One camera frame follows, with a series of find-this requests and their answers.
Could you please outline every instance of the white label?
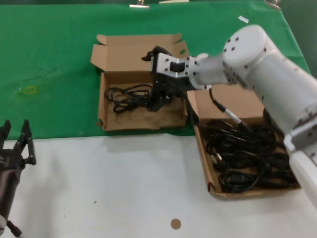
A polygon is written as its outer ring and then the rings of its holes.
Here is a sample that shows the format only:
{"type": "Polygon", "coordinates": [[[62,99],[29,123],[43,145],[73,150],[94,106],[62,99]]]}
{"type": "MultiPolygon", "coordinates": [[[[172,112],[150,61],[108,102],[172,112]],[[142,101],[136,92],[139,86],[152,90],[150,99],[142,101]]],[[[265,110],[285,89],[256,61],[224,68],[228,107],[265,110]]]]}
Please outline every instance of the white label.
{"type": "Polygon", "coordinates": [[[167,1],[159,1],[159,3],[176,3],[176,2],[189,2],[189,0],[167,0],[167,1]]]}
{"type": "Polygon", "coordinates": [[[133,5],[133,4],[130,4],[129,6],[135,7],[135,8],[149,8],[150,7],[150,6],[146,6],[146,5],[133,5]]]}
{"type": "Polygon", "coordinates": [[[246,18],[243,17],[243,16],[239,16],[238,19],[241,20],[241,21],[244,21],[245,23],[249,23],[249,20],[246,19],[246,18]]]}

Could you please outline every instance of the white robotic arm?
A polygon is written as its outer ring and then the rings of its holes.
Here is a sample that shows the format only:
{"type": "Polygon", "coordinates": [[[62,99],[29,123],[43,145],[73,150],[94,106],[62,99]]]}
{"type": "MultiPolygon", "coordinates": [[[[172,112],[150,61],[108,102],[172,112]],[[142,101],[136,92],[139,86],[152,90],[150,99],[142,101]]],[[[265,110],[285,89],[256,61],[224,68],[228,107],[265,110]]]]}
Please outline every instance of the white robotic arm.
{"type": "Polygon", "coordinates": [[[172,80],[182,91],[220,83],[253,90],[284,132],[291,168],[317,207],[317,80],[286,58],[262,27],[238,30],[216,57],[159,53],[151,61],[156,83],[172,80]]]}

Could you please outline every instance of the green tablecloth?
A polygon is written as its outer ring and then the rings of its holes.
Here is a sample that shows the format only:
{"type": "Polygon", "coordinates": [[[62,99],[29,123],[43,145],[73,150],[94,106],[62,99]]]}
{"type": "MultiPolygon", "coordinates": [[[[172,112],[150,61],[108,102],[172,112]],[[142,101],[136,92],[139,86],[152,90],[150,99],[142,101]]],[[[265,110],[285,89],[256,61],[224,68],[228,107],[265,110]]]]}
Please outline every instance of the green tablecloth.
{"type": "MultiPolygon", "coordinates": [[[[0,6],[0,123],[11,120],[11,139],[20,134],[24,119],[34,138],[109,134],[96,126],[100,76],[90,55],[97,34],[181,32],[192,55],[215,55],[233,32],[246,26],[239,15],[261,25],[287,57],[308,71],[282,12],[262,2],[153,4],[149,9],[0,6]]],[[[191,126],[160,132],[193,134],[191,126]]]]}

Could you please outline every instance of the cardboard box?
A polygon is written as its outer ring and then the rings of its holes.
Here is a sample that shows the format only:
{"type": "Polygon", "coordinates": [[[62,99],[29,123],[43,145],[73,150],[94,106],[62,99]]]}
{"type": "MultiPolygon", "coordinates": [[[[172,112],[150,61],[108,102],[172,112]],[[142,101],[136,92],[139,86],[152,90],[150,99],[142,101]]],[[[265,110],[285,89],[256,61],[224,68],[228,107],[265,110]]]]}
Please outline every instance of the cardboard box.
{"type": "MultiPolygon", "coordinates": [[[[242,89],[239,85],[215,85],[212,88],[214,98],[228,107],[239,118],[243,119],[249,125],[263,124],[264,107],[254,92],[242,89]]],[[[199,117],[199,122],[206,124],[212,119],[231,122],[231,119],[222,113],[211,101],[208,91],[192,91],[188,93],[188,99],[193,110],[199,117]]],[[[244,193],[226,193],[222,192],[219,184],[217,172],[212,165],[211,156],[206,152],[206,141],[200,130],[195,126],[198,147],[202,159],[206,184],[208,192],[223,198],[247,198],[263,195],[281,194],[290,189],[260,189],[256,188],[244,193]]],[[[247,168],[244,172],[252,172],[252,168],[247,168]]]]}
{"type": "Polygon", "coordinates": [[[113,111],[113,103],[104,97],[110,87],[126,88],[140,83],[151,84],[151,63],[142,61],[156,45],[162,46],[176,57],[187,57],[189,51],[182,35],[105,36],[98,35],[100,44],[93,47],[91,63],[102,69],[98,117],[105,131],[127,129],[159,129],[183,127],[187,123],[186,103],[181,98],[149,112],[138,107],[121,114],[113,111]]]}

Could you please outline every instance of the white tabletop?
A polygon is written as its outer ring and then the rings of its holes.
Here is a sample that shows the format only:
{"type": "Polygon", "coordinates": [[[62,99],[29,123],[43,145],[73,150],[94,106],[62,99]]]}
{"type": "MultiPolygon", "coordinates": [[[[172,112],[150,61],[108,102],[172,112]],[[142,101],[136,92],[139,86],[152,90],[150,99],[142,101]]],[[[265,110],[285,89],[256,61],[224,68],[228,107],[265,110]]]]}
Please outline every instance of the white tabletop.
{"type": "MultiPolygon", "coordinates": [[[[317,236],[317,212],[303,191],[212,197],[195,137],[36,140],[35,147],[38,164],[23,171],[9,217],[25,238],[317,236]]],[[[13,235],[6,229],[2,237],[13,235]]]]}

